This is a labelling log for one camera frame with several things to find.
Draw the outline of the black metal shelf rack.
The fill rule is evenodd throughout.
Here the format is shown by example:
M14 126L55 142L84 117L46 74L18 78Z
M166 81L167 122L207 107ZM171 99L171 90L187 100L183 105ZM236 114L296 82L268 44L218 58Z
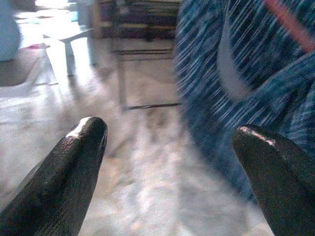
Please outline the black metal shelf rack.
M123 111L176 107L174 47L180 0L96 0L95 25L109 39Z

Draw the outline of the pale blue plastic stool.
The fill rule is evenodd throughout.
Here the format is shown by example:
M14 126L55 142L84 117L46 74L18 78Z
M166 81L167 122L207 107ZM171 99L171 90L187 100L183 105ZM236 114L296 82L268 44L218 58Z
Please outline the pale blue plastic stool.
M87 39L87 48L89 53L90 64L95 65L96 55L95 55L95 38L94 29L86 25L80 26L76 22L71 22L65 25L61 25L56 28L49 28L43 31L44 38L51 38L57 40L64 44L65 61L66 61L66 71L67 76L71 77L74 74L73 69L73 49L71 42L80 38Z

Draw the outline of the blue plaid shirt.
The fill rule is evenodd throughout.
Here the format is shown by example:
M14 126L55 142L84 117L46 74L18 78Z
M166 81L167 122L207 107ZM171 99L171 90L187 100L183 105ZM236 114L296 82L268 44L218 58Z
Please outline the blue plaid shirt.
M315 0L279 1L315 37ZM192 139L243 200L256 201L232 147L238 126L279 133L315 161L315 51L263 0L182 0L175 60Z

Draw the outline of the pink plastic clothes hanger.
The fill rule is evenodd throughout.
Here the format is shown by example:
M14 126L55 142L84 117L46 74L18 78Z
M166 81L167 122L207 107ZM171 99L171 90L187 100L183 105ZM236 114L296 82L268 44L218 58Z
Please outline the pink plastic clothes hanger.
M287 6L279 0L263 0L280 24L290 31L292 38L306 53L315 51L315 37L298 21Z

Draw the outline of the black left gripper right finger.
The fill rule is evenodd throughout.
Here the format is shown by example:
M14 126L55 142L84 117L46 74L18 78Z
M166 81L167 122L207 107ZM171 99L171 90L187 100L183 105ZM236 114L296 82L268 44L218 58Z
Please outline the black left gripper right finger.
M315 161L292 140L255 125L233 149L274 236L315 236Z

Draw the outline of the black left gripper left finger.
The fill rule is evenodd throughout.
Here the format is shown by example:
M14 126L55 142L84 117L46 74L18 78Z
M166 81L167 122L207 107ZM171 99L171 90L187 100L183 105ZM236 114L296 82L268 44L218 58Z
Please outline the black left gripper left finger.
M107 143L99 117L77 122L0 208L0 236L78 236Z

